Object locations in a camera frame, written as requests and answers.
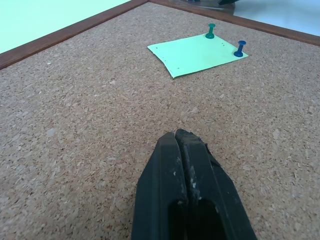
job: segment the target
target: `wooden border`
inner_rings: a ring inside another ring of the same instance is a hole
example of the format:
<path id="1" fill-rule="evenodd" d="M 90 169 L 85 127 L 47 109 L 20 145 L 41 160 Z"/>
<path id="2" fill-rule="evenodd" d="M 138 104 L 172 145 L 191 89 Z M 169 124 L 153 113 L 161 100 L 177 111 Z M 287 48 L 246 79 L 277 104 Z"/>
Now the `wooden border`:
<path id="1" fill-rule="evenodd" d="M 23 59 L 26 59 L 34 54 L 37 54 L 47 48 L 59 44 L 69 38 L 74 37 L 86 30 L 89 30 L 99 24 L 102 24 L 116 16 L 124 14 L 142 4 L 151 2 L 154 4 L 163 5 L 166 7 L 186 11 L 193 14 L 198 14 L 212 19 L 236 24 L 250 29 L 259 30 L 269 34 L 278 35 L 284 38 L 297 40 L 303 43 L 312 44 L 320 47 L 320 37 L 290 30 L 287 28 L 273 26 L 263 22 L 253 21 L 246 18 L 230 15 L 229 13 L 214 11 L 192 5 L 184 4 L 183 2 L 173 2 L 173 0 L 131 0 L 109 10 L 103 11 L 97 15 L 86 18 L 75 24 L 62 28 L 58 31 L 40 37 L 36 40 L 8 50 L 0 54 L 0 70 L 12 64 L 15 64 Z"/>
<path id="2" fill-rule="evenodd" d="M 303 43 L 320 46 L 320 36 L 315 36 L 300 31 L 274 26 L 267 23 L 246 19 L 243 17 L 233 16 L 222 11 L 214 11 L 200 7 L 192 7 L 184 4 L 183 2 L 174 2 L 172 0 L 149 0 L 149 2 L 178 10 L 183 10 L 204 17 L 217 19 L 227 23 L 236 24 L 246 28 L 259 30 L 268 34 L 277 35 L 287 39 L 293 39 Z"/>
<path id="3" fill-rule="evenodd" d="M 109 10 L 103 11 L 97 15 L 76 22 L 70 26 L 62 28 L 58 31 L 40 37 L 36 40 L 5 51 L 0 54 L 0 70 L 12 64 L 15 64 L 23 59 L 26 59 L 34 54 L 37 54 L 47 48 L 59 44 L 69 38 L 74 37 L 86 30 L 89 30 L 99 24 L 102 24 L 110 19 L 115 18 L 125 12 L 128 12 L 149 0 L 131 0 Z"/>

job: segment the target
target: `green paper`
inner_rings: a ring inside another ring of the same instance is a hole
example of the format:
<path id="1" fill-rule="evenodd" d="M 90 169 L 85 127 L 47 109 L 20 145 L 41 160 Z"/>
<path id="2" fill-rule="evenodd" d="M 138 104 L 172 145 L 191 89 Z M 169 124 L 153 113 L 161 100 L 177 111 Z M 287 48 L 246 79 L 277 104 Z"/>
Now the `green paper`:
<path id="1" fill-rule="evenodd" d="M 238 49 L 217 35 L 205 34 L 148 46 L 166 66 L 173 78 L 213 68 L 248 57 L 234 56 Z"/>
<path id="2" fill-rule="evenodd" d="M 0 54 L 129 0 L 1 0 Z"/>

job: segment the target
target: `black plastic jaw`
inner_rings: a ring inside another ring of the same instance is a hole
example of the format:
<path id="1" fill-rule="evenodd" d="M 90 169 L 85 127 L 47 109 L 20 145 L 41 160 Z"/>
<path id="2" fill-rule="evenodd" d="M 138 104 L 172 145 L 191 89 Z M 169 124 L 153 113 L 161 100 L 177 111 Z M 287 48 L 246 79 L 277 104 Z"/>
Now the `black plastic jaw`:
<path id="1" fill-rule="evenodd" d="M 136 189 L 132 240 L 256 240 L 237 190 L 192 132 L 162 136 Z"/>

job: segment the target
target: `push pin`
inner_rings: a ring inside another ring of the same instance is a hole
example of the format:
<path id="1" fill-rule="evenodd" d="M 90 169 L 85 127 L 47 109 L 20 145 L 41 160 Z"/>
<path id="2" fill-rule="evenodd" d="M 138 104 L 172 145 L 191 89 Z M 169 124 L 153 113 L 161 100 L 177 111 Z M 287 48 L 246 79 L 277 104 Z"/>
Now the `push pin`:
<path id="1" fill-rule="evenodd" d="M 210 24 L 209 24 L 209 27 L 210 27 L 209 32 L 205 35 L 205 37 L 206 37 L 207 39 L 213 39 L 213 38 L 215 37 L 215 35 L 214 35 L 214 27 L 215 27 L 215 26 L 216 26 L 216 25 L 213 24 L 213 23 L 210 23 Z"/>
<path id="2" fill-rule="evenodd" d="M 237 51 L 234 52 L 233 55 L 235 55 L 236 57 L 241 58 L 241 57 L 244 56 L 244 54 L 242 52 L 242 49 L 244 48 L 244 45 L 246 45 L 246 41 L 243 41 L 243 40 L 238 41 L 238 44 L 239 44 L 239 48 L 238 48 Z"/>

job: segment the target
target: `cork board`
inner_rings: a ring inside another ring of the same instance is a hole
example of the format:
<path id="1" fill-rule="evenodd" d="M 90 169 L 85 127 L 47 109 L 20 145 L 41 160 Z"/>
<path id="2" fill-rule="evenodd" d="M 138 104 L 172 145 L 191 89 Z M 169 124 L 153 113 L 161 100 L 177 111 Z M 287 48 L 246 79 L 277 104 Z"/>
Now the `cork board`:
<path id="1" fill-rule="evenodd" d="M 215 21 L 250 57 L 172 80 L 147 46 L 211 21 L 147 3 L 0 71 L 1 239 L 130 239 L 139 176 L 177 128 L 258 239 L 320 237 L 319 48 Z"/>

